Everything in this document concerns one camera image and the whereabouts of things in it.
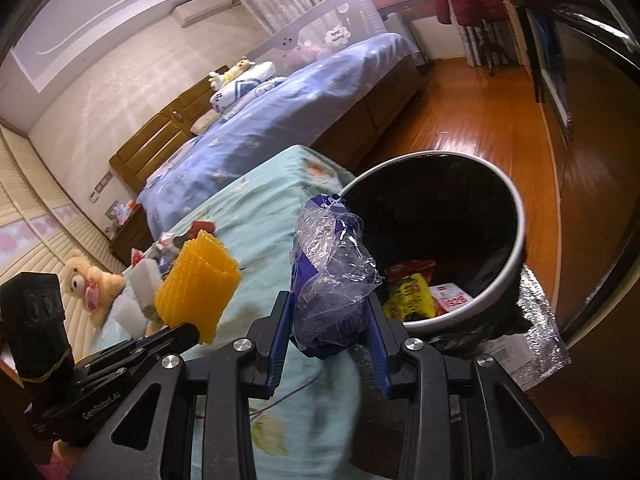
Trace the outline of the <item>person's left hand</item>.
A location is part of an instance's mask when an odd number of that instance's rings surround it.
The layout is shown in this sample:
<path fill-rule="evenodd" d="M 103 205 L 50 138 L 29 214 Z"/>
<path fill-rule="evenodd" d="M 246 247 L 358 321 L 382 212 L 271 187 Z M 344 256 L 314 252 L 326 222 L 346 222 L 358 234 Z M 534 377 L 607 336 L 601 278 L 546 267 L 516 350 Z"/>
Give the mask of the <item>person's left hand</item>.
<path fill-rule="evenodd" d="M 82 454 L 84 454 L 85 449 L 70 445 L 62 440 L 56 440 L 53 443 L 52 451 L 61 465 L 67 471 L 71 471 L 77 461 L 81 458 Z"/>

